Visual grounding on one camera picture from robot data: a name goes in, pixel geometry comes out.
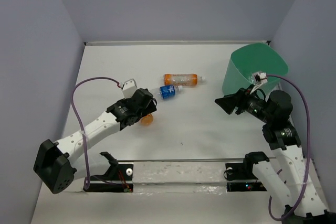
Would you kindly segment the small orange juice bottle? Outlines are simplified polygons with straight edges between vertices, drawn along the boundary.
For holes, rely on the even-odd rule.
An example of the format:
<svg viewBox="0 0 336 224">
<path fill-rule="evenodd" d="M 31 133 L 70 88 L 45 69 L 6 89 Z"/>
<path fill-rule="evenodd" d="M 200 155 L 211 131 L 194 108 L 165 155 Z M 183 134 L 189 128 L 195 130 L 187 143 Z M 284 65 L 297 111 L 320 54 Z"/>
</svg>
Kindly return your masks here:
<svg viewBox="0 0 336 224">
<path fill-rule="evenodd" d="M 152 114 L 148 114 L 146 116 L 144 116 L 141 120 L 140 120 L 140 124 L 142 126 L 149 126 L 150 124 L 152 124 L 154 121 L 154 117 Z"/>
</svg>

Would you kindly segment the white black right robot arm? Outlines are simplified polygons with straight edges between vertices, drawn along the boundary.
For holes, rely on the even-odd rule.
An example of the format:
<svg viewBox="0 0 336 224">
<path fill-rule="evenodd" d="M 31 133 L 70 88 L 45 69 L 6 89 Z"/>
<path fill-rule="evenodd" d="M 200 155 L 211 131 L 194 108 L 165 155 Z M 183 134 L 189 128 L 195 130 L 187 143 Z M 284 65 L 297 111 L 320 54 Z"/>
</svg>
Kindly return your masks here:
<svg viewBox="0 0 336 224">
<path fill-rule="evenodd" d="M 263 136 L 279 163 L 278 174 L 264 152 L 245 155 L 241 171 L 248 178 L 256 177 L 269 192 L 271 200 L 284 207 L 281 223 L 335 223 L 321 200 L 309 174 L 310 158 L 303 154 L 301 140 L 289 117 L 291 97 L 272 91 L 267 99 L 254 93 L 254 86 L 241 88 L 234 94 L 215 100 L 227 114 L 247 112 L 261 120 Z"/>
</svg>

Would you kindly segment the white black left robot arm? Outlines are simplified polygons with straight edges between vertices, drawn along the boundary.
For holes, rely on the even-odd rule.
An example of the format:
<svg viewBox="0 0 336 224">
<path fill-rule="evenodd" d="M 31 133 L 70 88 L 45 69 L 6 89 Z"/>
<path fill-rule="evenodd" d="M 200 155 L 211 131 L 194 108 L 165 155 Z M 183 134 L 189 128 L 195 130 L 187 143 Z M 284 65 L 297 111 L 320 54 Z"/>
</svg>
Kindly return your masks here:
<svg viewBox="0 0 336 224">
<path fill-rule="evenodd" d="M 34 172 L 53 194 L 65 190 L 79 174 L 75 162 L 82 155 L 88 165 L 88 150 L 106 137 L 132 126 L 144 116 L 156 111 L 156 99 L 148 89 L 137 89 L 130 98 L 123 98 L 109 106 L 97 119 L 70 136 L 52 142 L 43 141 L 38 149 Z"/>
</svg>

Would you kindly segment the long orange label bottle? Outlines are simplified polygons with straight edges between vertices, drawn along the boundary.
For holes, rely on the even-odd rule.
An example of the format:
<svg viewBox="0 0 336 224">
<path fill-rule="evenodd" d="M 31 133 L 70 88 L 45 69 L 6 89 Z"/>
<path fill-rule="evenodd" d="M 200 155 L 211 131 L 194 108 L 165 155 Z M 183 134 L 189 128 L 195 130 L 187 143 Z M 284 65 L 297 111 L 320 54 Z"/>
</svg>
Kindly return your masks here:
<svg viewBox="0 0 336 224">
<path fill-rule="evenodd" d="M 163 76 L 165 85 L 195 87 L 205 83 L 206 79 L 197 74 L 165 74 Z"/>
</svg>

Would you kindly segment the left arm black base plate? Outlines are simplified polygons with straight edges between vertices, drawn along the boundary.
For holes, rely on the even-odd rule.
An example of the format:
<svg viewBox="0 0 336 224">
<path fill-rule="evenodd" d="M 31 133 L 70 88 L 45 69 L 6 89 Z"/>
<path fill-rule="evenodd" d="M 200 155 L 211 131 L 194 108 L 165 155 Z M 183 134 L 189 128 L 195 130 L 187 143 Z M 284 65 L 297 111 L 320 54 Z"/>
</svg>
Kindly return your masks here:
<svg viewBox="0 0 336 224">
<path fill-rule="evenodd" d="M 133 163 L 119 163 L 118 167 L 110 166 L 103 175 L 90 177 L 90 186 L 83 189 L 87 193 L 132 193 Z"/>
</svg>

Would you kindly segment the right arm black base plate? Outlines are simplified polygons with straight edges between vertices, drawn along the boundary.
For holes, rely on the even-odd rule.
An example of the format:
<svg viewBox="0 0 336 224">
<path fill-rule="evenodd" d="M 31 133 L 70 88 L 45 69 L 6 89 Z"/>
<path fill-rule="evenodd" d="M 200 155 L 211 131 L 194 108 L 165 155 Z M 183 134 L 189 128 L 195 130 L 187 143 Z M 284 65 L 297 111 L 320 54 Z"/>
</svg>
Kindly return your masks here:
<svg viewBox="0 0 336 224">
<path fill-rule="evenodd" d="M 243 163 L 226 163 L 223 176 L 227 181 L 228 193 L 267 191 L 262 182 L 249 172 Z"/>
</svg>

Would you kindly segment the blue label clear bottle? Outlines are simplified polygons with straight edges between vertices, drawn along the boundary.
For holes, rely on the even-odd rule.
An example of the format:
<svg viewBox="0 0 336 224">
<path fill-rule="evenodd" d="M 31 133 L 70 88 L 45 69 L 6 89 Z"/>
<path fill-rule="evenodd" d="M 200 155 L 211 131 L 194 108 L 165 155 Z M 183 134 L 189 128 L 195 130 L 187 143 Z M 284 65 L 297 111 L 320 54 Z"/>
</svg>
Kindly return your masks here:
<svg viewBox="0 0 336 224">
<path fill-rule="evenodd" d="M 165 85 L 149 90 L 157 102 L 162 102 L 174 98 L 182 92 L 182 86 Z"/>
</svg>

